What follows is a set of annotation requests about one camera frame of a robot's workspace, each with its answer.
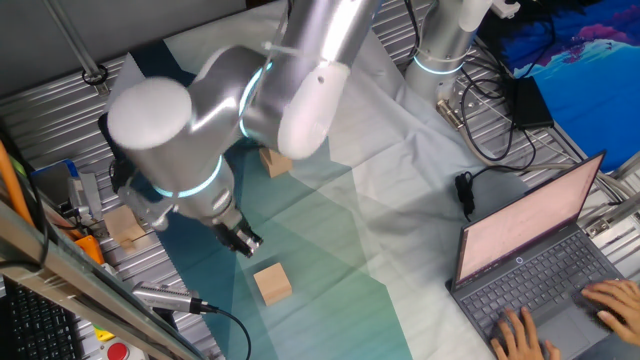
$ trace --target human hand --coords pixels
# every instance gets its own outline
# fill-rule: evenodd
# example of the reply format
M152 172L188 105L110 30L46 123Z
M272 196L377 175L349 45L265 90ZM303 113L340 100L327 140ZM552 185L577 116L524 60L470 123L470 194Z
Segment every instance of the human hand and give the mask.
M491 339L491 346L493 346L498 360L544 360L542 349L540 349L540 343L538 342L538 331L529 310L523 307L521 311L524 326L513 310L506 309L505 312L509 320L511 320L516 335L513 335L509 325L504 320L498 321L498 326L504 335L507 351L509 352L509 356L507 356L500 342L497 339ZM560 360L560 350L553 346L551 341L545 341L544 345L549 351L549 360Z
M629 280L605 280L599 284L589 285L582 290L582 295L593 301L608 306L625 321L623 325L608 311L598 312L598 317L620 339L632 345L640 346L640 288Z

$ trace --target keyboard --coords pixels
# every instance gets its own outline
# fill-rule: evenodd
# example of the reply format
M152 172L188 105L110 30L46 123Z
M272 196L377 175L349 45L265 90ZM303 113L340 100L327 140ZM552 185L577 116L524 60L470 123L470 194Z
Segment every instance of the keyboard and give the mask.
M610 265L586 246L586 235L573 235L501 278L461 299L486 336L504 308L526 306L534 316L569 299L585 285L605 278Z
M74 316L59 305L5 278L7 298L2 318L16 360L80 359Z

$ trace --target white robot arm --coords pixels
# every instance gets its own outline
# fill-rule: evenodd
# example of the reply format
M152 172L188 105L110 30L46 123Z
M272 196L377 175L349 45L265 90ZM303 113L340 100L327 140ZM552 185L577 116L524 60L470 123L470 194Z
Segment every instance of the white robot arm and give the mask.
M441 4L447 19L433 21L446 23L459 17L463 3L476 2L486 0L443 0L455 6ZM118 194L158 229L166 227L165 214L173 209L210 227L231 250L251 256L262 239L237 208L233 174L222 154L242 135L292 159L313 154L327 136L380 3L295 1L268 64L253 50L230 47L216 52L188 88L150 78L123 92L108 115L109 133L164 199L150 204L128 186ZM480 19L488 8L476 10L482 11ZM442 36L462 42L450 45L466 51L475 28L462 30L456 21L455 29L463 36L428 33L425 39ZM416 62L427 61L420 56Z

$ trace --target touchpad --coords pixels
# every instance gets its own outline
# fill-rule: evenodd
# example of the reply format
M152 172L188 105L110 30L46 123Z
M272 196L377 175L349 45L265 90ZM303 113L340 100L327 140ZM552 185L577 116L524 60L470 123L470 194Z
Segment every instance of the touchpad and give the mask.
M549 340L560 351L563 359L573 359L574 355L590 345L578 326L566 314L560 314L538 329L542 343Z

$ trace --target wooden block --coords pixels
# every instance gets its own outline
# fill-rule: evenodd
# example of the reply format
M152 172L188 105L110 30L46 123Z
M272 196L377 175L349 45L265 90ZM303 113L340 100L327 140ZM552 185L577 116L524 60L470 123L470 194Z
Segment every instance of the wooden block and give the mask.
M146 234L144 229L138 225L133 211L126 205L104 214L104 223L109 235L127 253L134 252L136 248L133 246L133 241Z
M269 148L260 149L260 161L271 178L284 174L293 168L291 159L284 157Z
M280 263L253 275L265 304L271 306L292 294L291 284Z

